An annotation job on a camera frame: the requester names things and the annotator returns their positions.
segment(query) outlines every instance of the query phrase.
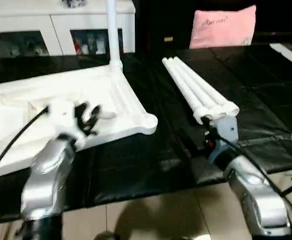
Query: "white shelf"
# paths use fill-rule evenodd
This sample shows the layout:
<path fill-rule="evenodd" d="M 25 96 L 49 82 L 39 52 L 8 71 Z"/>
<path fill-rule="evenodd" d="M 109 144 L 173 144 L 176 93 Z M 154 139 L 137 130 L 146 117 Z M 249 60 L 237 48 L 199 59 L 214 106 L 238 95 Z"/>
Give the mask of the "white shelf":
<path fill-rule="evenodd" d="M 117 0 L 118 14 L 135 13 L 131 0 Z M 0 0 L 0 17 L 33 15 L 107 14 L 106 0 L 86 0 L 86 5 L 68 8 L 61 0 Z"/>

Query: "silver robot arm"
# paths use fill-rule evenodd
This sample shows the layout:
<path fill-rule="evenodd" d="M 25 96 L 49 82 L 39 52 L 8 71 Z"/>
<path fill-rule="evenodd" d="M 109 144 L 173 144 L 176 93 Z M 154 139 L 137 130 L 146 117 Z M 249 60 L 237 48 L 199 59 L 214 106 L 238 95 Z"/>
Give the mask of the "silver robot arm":
<path fill-rule="evenodd" d="M 21 194 L 22 228 L 17 233 L 23 240 L 61 240 L 62 212 L 65 206 L 66 179 L 72 168 L 76 149 L 85 145 L 87 137 L 97 134 L 100 107 L 83 121 L 87 108 L 58 99 L 49 106 L 49 117 L 57 138 L 51 139 L 34 157 L 30 176 Z"/>
<path fill-rule="evenodd" d="M 219 135 L 235 143 L 238 140 L 236 118 L 204 121 L 209 129 L 206 132 L 206 148 L 210 148 L 207 158 L 223 171 L 226 181 L 241 204 L 253 239 L 292 239 L 283 199 L 273 190 L 259 169 L 217 137 Z"/>

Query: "white plastic base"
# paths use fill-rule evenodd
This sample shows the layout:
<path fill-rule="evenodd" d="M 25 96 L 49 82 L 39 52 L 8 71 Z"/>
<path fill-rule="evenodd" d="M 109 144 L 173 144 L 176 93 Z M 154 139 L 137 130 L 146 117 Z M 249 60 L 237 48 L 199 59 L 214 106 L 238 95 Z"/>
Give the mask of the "white plastic base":
<path fill-rule="evenodd" d="M 60 97 L 76 105 L 89 102 L 90 109 L 102 107 L 94 127 L 99 134 L 89 136 L 82 149 L 136 133 L 150 135 L 157 127 L 157 118 L 145 111 L 119 69 L 107 65 L 57 73 L 0 84 L 0 153 L 30 119 Z M 41 116 L 2 159 L 0 176 L 30 166 L 33 156 L 55 135 L 48 116 Z"/>

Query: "white plastic tube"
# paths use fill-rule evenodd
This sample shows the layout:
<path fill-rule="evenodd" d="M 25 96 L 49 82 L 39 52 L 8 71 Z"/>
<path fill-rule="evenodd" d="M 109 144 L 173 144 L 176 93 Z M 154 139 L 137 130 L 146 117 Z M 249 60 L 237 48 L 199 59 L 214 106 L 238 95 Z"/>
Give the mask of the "white plastic tube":
<path fill-rule="evenodd" d="M 178 57 L 174 57 L 174 61 L 206 92 L 206 94 L 208 94 L 217 104 L 221 106 L 227 115 L 235 117 L 239 113 L 239 107 L 237 105 L 235 105 L 232 101 L 228 101 L 183 61 L 181 61 Z"/>
<path fill-rule="evenodd" d="M 110 49 L 110 67 L 122 70 L 119 54 L 119 40 L 117 29 L 116 0 L 107 0 L 108 38 Z"/>
<path fill-rule="evenodd" d="M 174 80 L 175 84 L 179 88 L 180 92 L 186 99 L 188 105 L 194 112 L 194 117 L 199 124 L 202 124 L 201 117 L 208 116 L 211 117 L 209 110 L 202 105 L 199 99 L 194 95 L 194 93 L 190 90 L 188 85 L 183 81 L 182 77 L 178 74 L 175 69 L 175 64 L 172 59 L 167 60 L 166 58 L 162 59 L 162 63 L 166 67 L 168 73 Z"/>
<path fill-rule="evenodd" d="M 196 95 L 204 107 L 208 108 L 213 119 L 226 115 L 226 111 L 217 104 L 196 82 L 174 61 L 174 66 L 179 75 L 183 78 L 190 90 Z"/>

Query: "black table cover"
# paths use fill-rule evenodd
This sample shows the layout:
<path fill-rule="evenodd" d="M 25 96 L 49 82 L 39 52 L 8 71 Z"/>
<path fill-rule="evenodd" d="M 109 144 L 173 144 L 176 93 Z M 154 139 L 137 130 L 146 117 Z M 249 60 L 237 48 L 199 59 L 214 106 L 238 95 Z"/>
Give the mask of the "black table cover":
<path fill-rule="evenodd" d="M 250 46 L 127 54 L 123 72 L 146 111 L 157 116 L 157 130 L 80 152 L 67 180 L 65 210 L 223 181 L 200 156 L 205 130 L 161 63 L 173 56 L 240 107 L 239 143 L 250 156 L 269 173 L 292 169 L 292 62 L 280 53 Z M 0 59 L 0 83 L 108 62 L 107 56 Z M 19 218 L 28 175 L 24 169 L 0 177 L 0 222 Z"/>

